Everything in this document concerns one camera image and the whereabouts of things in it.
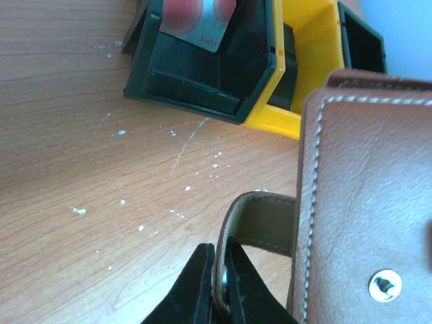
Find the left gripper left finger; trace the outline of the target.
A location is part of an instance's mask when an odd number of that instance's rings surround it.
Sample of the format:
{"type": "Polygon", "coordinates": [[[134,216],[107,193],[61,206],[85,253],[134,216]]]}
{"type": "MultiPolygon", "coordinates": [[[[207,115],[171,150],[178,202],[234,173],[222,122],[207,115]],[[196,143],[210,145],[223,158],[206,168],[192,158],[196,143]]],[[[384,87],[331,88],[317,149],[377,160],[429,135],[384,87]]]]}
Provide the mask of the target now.
{"type": "Polygon", "coordinates": [[[142,324],[211,322],[213,244],[199,244],[170,291],[142,324]]]}

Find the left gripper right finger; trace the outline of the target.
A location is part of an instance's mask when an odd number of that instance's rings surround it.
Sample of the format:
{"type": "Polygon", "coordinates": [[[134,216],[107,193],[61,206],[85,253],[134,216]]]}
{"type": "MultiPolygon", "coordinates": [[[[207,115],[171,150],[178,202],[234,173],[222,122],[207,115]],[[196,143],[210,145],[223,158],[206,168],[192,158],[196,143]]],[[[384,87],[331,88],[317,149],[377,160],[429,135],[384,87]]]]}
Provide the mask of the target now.
{"type": "Polygon", "coordinates": [[[226,300],[229,314],[225,323],[290,324],[296,320],[274,298],[240,243],[231,239],[225,256],[226,300]]]}

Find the brown leather card holder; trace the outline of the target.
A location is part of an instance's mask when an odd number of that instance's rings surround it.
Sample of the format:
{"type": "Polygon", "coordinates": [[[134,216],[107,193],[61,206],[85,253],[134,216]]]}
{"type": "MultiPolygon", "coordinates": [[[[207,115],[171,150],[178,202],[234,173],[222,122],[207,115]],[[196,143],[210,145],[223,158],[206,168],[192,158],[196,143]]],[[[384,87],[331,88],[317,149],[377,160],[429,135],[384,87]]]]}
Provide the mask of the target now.
{"type": "Polygon", "coordinates": [[[336,70],[304,101],[297,193],[239,196],[229,240],[295,323],[431,322],[431,83],[336,70]]]}

